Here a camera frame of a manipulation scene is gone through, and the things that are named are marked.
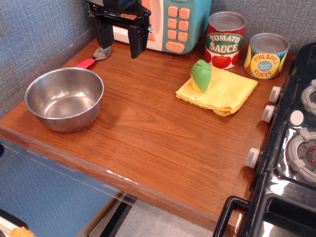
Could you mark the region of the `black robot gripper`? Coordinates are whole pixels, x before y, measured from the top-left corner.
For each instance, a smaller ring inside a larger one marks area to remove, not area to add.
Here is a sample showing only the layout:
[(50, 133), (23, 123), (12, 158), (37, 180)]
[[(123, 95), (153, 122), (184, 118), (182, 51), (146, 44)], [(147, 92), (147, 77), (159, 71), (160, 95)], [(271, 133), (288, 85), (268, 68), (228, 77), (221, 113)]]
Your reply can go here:
[(152, 33), (151, 12), (138, 0), (88, 0), (87, 3), (96, 18), (93, 29), (102, 49), (114, 43), (114, 25), (128, 30), (132, 59), (146, 50), (148, 36)]

